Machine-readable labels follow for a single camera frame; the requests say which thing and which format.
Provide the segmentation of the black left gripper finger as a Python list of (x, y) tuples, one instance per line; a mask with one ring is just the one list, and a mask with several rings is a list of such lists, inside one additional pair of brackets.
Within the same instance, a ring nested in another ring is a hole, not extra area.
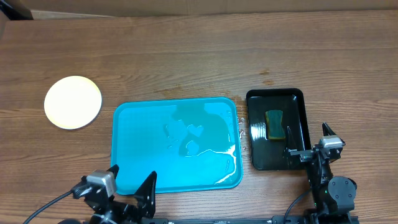
[(152, 218), (155, 214), (155, 187), (157, 173), (152, 171), (134, 194), (137, 200), (137, 216)]
[(116, 177), (119, 172), (119, 166), (117, 164), (111, 166), (105, 174), (105, 183), (106, 185), (109, 186), (116, 186)]

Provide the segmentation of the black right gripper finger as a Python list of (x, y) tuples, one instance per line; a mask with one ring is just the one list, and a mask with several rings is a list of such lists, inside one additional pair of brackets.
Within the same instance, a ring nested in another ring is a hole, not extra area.
[(336, 135), (336, 133), (329, 127), (329, 125), (326, 122), (322, 123), (322, 130), (324, 136)]
[(292, 154), (297, 152), (297, 146), (292, 135), (291, 129), (288, 126), (286, 129), (286, 147), (285, 147), (285, 158), (287, 159), (289, 169), (293, 170), (297, 166), (296, 158)]

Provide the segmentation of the green yellow sponge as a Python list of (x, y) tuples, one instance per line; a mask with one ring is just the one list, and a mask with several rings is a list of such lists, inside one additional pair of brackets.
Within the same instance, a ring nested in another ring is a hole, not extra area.
[(265, 112), (267, 138), (269, 140), (284, 140), (285, 131), (282, 127), (283, 111), (269, 110)]

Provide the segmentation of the yellow green plate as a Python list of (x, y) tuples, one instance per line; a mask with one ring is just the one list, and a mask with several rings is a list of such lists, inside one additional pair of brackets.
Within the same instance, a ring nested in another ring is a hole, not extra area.
[(44, 99), (48, 120), (62, 129), (79, 129), (99, 114), (102, 94), (97, 85), (83, 76), (69, 76), (54, 83)]

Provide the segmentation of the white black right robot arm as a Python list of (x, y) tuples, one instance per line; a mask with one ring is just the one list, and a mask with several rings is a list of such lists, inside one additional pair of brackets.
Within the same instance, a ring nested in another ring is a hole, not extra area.
[[(286, 148), (283, 157), (293, 165), (302, 165), (307, 173), (310, 189), (298, 196), (286, 210), (283, 223), (358, 223), (352, 217), (357, 184), (353, 179), (334, 176), (330, 163), (341, 157), (346, 145), (327, 123), (322, 124), (323, 137), (310, 149), (298, 150), (292, 132), (287, 127)], [(314, 209), (307, 209), (300, 217), (291, 217), (290, 211), (306, 195), (312, 194)]]

